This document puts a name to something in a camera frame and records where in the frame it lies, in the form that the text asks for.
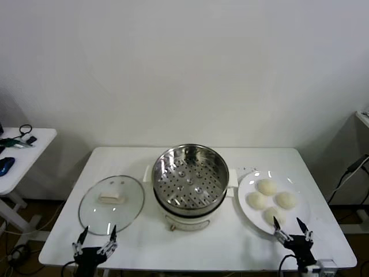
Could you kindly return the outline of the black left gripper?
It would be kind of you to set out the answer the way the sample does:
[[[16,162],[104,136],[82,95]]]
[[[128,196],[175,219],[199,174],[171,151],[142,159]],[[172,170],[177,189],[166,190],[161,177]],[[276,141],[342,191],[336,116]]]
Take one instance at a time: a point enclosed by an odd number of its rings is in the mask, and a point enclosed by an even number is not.
[[[111,256],[118,247],[116,241],[116,225],[112,229],[110,240],[101,248],[82,248],[86,239],[88,227],[79,235],[77,242],[72,243],[74,261],[77,264],[76,277],[93,277],[97,266],[104,263],[105,256]]]

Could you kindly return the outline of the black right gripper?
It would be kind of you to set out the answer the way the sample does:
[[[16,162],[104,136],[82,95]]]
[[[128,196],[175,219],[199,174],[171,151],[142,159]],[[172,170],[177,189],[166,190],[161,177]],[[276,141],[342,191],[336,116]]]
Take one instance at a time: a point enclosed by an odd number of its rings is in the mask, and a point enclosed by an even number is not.
[[[294,258],[297,263],[299,276],[316,276],[314,272],[317,261],[311,253],[313,246],[313,232],[310,231],[306,224],[296,218],[298,225],[304,235],[288,235],[282,231],[277,218],[273,217],[274,223],[274,236],[278,242],[283,245],[284,248],[292,251],[292,254],[288,254],[283,257],[283,262],[288,258]]]

